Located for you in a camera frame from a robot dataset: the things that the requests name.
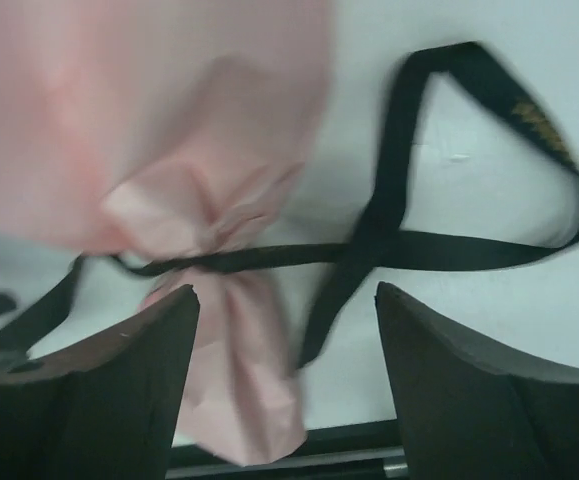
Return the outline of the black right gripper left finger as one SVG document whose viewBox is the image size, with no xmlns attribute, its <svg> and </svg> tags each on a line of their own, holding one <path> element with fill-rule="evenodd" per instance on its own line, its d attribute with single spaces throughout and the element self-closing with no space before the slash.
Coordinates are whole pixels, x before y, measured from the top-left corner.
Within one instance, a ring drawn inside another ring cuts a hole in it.
<svg viewBox="0 0 579 480">
<path fill-rule="evenodd" d="M 199 302 L 183 286 L 36 360 L 0 351 L 0 479 L 162 479 Z"/>
</svg>

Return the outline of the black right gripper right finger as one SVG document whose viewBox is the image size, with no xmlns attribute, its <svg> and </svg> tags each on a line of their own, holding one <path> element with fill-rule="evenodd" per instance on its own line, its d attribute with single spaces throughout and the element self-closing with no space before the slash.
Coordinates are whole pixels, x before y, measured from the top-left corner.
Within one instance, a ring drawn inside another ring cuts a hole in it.
<svg viewBox="0 0 579 480">
<path fill-rule="evenodd" d="M 381 283 L 375 306 L 413 479 L 579 479 L 579 368 Z"/>
</svg>

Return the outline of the black ribbon gold lettering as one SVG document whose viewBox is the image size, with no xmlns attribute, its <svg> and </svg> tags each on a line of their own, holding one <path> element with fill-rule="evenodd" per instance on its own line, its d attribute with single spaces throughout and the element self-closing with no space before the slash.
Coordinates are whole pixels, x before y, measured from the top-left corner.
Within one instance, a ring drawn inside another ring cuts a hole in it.
<svg viewBox="0 0 579 480">
<path fill-rule="evenodd" d="M 334 321 L 377 267 L 419 271 L 483 271 L 540 261 L 579 243 L 579 226 L 559 247 L 538 247 L 490 239 L 404 230 L 412 148 L 423 95 L 433 74 L 451 75 L 466 93 L 519 137 L 579 180 L 579 169 L 545 112 L 526 90 L 478 42 L 465 42 L 411 53 L 394 72 L 384 109 L 384 123 L 372 196 L 345 243 L 283 245 L 182 256 L 131 267 L 118 254 L 108 255 L 126 272 L 153 278 L 204 267 L 213 272 L 332 263 L 315 296 L 298 360 L 304 367 L 322 352 Z M 0 376 L 44 367 L 29 360 L 28 350 L 71 313 L 85 255 L 74 260 L 60 283 L 0 331 Z"/>
</svg>

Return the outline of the pink flower bouquet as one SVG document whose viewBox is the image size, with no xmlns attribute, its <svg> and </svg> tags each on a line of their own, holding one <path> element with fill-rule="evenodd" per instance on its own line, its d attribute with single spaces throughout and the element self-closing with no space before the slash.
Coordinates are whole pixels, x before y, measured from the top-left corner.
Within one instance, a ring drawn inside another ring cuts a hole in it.
<svg viewBox="0 0 579 480">
<path fill-rule="evenodd" d="M 29 360 L 189 286 L 173 440 L 239 466 L 302 445 L 269 269 L 147 278 L 107 256 L 251 248 L 310 157 L 334 22 L 327 1 L 0 1 L 0 331 L 86 256 L 71 313 Z"/>
</svg>

